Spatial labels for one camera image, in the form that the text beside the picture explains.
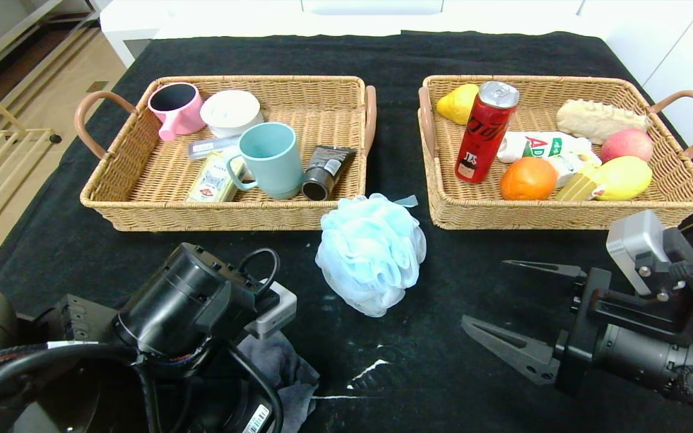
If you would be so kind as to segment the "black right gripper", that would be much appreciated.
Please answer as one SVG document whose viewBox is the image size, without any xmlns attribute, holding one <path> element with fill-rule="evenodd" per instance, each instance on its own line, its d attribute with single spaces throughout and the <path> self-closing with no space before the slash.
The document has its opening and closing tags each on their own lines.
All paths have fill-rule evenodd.
<svg viewBox="0 0 693 433">
<path fill-rule="evenodd" d="M 462 315 L 464 332 L 536 385 L 555 384 L 575 396 L 590 370 L 610 375 L 668 396 L 680 370 L 689 361 L 689 343 L 660 326 L 667 323 L 656 299 L 635 298 L 610 290 L 612 274 L 593 268 L 527 260 L 501 263 L 537 269 L 570 278 L 586 278 L 570 331 L 563 332 L 555 348 L 535 338 Z"/>
</svg>

